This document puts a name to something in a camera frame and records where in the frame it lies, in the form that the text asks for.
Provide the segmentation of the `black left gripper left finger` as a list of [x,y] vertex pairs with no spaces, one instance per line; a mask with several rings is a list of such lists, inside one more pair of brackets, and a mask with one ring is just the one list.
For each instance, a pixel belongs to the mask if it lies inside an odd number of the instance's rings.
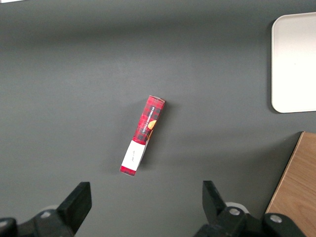
[[73,237],[92,207],[89,182],[81,182],[52,208],[45,208],[30,220],[18,224],[15,218],[0,219],[2,237]]

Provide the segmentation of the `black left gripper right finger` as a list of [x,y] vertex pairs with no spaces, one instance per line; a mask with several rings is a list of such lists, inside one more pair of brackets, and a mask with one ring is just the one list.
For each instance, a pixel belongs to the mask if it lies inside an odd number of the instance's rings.
[[196,237],[304,237],[294,221],[279,213],[256,219],[237,204],[228,205],[212,181],[203,181],[202,206],[208,223]]

